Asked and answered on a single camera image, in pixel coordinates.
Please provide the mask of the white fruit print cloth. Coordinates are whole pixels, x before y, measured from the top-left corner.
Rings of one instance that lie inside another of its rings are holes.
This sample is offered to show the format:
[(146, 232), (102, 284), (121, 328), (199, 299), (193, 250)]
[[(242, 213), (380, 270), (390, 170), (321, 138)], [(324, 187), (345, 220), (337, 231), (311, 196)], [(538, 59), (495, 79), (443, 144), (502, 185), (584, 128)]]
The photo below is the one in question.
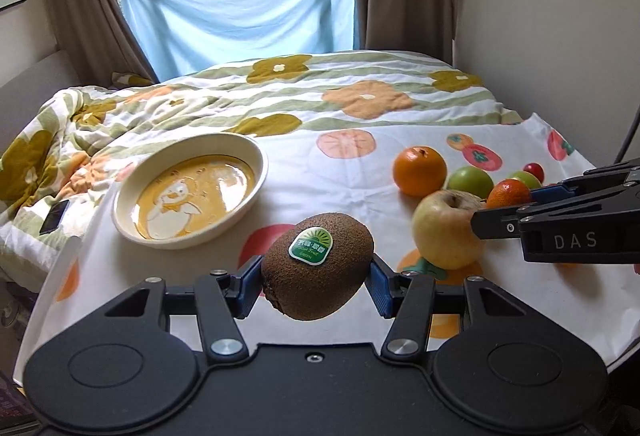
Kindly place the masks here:
[(512, 182), (527, 163), (544, 190), (590, 163), (542, 118), (516, 125), (358, 126), (250, 139), (163, 136), (108, 187), (81, 237), (58, 256), (30, 316), (13, 376), (30, 356), (141, 282), (190, 286), (253, 257), (257, 302), (224, 344), (368, 342), (390, 325), (364, 289), (371, 260), (442, 284), (486, 278), (589, 344), (609, 368), (639, 348), (637, 256), (607, 255), (596, 227), (564, 228), (552, 259), (518, 240), (480, 240), (491, 198), (454, 188), (458, 170)]

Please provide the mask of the cream duck pattern plate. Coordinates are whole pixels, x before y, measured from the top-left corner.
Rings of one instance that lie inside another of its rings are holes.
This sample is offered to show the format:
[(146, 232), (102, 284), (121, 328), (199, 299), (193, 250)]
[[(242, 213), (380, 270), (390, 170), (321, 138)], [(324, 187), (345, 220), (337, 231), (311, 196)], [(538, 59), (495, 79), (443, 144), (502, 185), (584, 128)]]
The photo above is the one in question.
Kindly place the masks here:
[(266, 152), (238, 134), (176, 141), (124, 180), (114, 197), (114, 225), (124, 238), (158, 250), (216, 239), (250, 211), (268, 167)]

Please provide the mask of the yellow apple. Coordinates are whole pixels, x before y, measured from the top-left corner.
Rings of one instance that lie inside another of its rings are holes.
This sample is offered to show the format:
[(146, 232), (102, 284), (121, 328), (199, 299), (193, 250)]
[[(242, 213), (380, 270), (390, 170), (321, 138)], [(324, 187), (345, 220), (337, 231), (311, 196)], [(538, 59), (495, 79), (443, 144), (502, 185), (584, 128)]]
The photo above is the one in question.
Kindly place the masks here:
[(485, 203), (474, 194), (439, 190), (414, 210), (411, 231), (420, 255), (432, 265), (456, 270), (477, 262), (485, 242), (474, 234), (471, 219)]

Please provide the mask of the black smartphone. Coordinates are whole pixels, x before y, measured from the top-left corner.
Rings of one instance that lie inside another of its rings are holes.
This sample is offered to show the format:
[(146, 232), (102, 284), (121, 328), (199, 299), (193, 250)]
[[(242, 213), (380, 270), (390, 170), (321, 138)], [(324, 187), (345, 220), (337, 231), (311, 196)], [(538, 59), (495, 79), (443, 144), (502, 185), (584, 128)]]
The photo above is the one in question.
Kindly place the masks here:
[(69, 200), (62, 200), (58, 203), (55, 203), (52, 208), (50, 208), (49, 213), (47, 214), (40, 227), (40, 236), (44, 236), (45, 234), (52, 234), (53, 231), (58, 229), (58, 226), (60, 226), (61, 220), (69, 205)]

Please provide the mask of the brown kiwi with sticker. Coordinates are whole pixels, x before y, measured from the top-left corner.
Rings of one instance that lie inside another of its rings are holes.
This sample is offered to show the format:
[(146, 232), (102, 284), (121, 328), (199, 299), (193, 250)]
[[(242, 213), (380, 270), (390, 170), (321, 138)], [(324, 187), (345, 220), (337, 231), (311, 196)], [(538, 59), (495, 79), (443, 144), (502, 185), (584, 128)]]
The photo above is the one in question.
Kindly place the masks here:
[(373, 253), (372, 234), (352, 216), (308, 217), (278, 237), (264, 255), (265, 297), (295, 320), (327, 317), (362, 286)]

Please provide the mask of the large orange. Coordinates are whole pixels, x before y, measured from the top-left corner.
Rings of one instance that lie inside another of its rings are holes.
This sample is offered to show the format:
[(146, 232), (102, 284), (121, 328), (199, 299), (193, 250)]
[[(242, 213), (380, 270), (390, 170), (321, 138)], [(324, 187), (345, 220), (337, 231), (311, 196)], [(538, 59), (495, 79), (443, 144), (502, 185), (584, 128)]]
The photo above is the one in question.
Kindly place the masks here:
[(442, 188), (448, 170), (444, 158), (436, 150), (412, 146), (396, 156), (392, 173), (400, 192), (422, 199)]

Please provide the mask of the small red fruit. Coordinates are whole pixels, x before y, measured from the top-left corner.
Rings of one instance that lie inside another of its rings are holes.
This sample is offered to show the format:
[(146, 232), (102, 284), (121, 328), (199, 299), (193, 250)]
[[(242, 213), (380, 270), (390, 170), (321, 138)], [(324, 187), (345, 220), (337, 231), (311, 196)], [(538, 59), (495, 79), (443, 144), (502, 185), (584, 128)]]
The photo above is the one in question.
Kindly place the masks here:
[(541, 184), (544, 183), (544, 169), (538, 163), (528, 163), (523, 167), (524, 172), (535, 176)]

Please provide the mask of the floral striped quilt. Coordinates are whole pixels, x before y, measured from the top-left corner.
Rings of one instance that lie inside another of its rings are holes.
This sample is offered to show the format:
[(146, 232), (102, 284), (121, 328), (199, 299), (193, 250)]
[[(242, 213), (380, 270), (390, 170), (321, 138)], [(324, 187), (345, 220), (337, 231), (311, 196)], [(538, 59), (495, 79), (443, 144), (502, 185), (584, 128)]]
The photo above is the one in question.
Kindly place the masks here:
[[(351, 50), (218, 64), (167, 82), (58, 90), (1, 158), (1, 275), (32, 292), (82, 236), (111, 184), (173, 141), (228, 132), (387, 125), (510, 125), (473, 74), (417, 52)], [(58, 229), (40, 236), (55, 203)]]

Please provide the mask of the green apple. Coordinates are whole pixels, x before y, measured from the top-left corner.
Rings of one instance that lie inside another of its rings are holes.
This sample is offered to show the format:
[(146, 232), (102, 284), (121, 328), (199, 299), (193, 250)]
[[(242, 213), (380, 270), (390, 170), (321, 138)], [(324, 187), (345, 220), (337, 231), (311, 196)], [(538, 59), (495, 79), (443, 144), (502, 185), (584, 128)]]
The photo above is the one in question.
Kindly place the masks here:
[(529, 190), (536, 190), (542, 187), (540, 180), (533, 174), (525, 170), (517, 170), (509, 176), (509, 179), (515, 179), (526, 185)]
[(449, 176), (446, 188), (471, 193), (480, 200), (486, 200), (494, 185), (494, 181), (484, 170), (475, 166), (465, 166)]

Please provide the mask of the light blue sheet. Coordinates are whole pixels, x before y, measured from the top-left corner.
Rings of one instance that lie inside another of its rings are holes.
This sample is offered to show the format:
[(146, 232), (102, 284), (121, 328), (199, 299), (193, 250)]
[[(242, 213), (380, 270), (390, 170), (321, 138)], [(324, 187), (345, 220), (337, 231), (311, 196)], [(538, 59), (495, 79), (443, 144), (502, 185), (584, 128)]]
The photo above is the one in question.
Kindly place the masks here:
[(357, 47), (355, 0), (121, 0), (157, 78)]

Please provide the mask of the left brown curtain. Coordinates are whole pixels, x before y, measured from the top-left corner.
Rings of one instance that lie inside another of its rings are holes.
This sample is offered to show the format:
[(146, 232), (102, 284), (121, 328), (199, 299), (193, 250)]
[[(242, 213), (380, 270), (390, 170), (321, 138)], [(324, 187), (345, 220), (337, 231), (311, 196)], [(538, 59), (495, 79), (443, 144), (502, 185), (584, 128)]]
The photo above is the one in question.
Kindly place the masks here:
[(44, 6), (56, 44), (81, 83), (106, 87), (115, 73), (157, 81), (117, 0), (44, 0)]

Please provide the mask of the small mandarin orange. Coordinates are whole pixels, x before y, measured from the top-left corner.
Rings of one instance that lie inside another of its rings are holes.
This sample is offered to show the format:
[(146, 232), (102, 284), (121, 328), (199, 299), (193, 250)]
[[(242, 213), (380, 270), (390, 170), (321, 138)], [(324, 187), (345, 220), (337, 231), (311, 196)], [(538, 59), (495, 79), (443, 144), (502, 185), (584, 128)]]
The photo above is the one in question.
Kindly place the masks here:
[(486, 208), (510, 208), (532, 200), (530, 189), (518, 179), (506, 178), (492, 188), (486, 199)]

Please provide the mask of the grey headboard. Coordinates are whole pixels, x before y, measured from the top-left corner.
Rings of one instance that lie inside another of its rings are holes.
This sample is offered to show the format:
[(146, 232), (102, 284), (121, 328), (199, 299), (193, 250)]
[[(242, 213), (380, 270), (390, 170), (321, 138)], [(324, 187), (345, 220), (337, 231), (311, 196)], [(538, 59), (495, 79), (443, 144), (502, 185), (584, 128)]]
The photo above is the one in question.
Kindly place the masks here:
[(5, 152), (14, 138), (58, 90), (76, 86), (78, 74), (64, 50), (38, 61), (1, 87), (0, 148)]

